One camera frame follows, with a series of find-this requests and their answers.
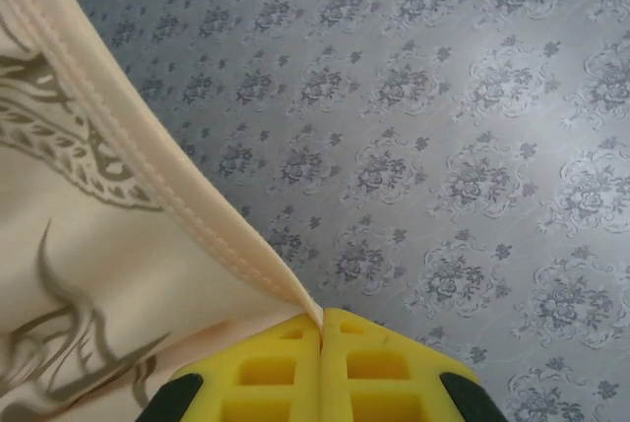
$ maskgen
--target yellow plastic object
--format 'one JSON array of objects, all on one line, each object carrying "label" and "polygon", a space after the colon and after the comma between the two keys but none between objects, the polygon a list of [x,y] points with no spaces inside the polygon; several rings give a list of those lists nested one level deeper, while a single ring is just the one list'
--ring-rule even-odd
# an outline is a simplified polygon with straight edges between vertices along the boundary
[{"label": "yellow plastic object", "polygon": [[186,366],[204,383],[181,422],[316,422],[320,333],[306,315]]},{"label": "yellow plastic object", "polygon": [[190,373],[204,382],[181,422],[465,422],[440,375],[477,382],[456,360],[337,309],[324,313],[323,340],[298,316],[171,380]]}]

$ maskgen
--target black rubber part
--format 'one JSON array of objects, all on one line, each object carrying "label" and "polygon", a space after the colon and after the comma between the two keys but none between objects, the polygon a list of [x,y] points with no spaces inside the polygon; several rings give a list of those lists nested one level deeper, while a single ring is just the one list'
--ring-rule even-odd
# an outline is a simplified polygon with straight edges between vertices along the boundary
[{"label": "black rubber part", "polygon": [[465,422],[508,422],[485,389],[477,383],[455,373],[442,373],[440,380]]},{"label": "black rubber part", "polygon": [[136,422],[179,422],[204,383],[191,373],[162,386]]}]

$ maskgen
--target gray floral wallpaper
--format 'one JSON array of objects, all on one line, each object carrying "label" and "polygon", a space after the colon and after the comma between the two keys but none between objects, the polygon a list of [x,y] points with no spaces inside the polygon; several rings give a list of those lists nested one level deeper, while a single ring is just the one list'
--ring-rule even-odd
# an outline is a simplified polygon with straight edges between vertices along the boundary
[{"label": "gray floral wallpaper", "polygon": [[324,306],[629,420],[630,0],[80,2]]}]

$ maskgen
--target beige fabric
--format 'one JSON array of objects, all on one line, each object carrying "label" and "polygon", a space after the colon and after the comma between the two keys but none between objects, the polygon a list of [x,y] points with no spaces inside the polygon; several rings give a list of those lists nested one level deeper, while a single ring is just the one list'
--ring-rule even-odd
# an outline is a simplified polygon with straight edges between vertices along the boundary
[{"label": "beige fabric", "polygon": [[0,174],[1,421],[133,420],[182,364],[321,324],[75,0],[0,0]]}]

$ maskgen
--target printed pattern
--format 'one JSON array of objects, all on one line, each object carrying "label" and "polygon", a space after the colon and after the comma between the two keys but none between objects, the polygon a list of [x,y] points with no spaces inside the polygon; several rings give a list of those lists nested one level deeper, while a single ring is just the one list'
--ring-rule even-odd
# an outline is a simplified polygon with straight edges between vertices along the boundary
[{"label": "printed pattern", "polygon": [[322,305],[627,420],[630,0],[80,2]]}]

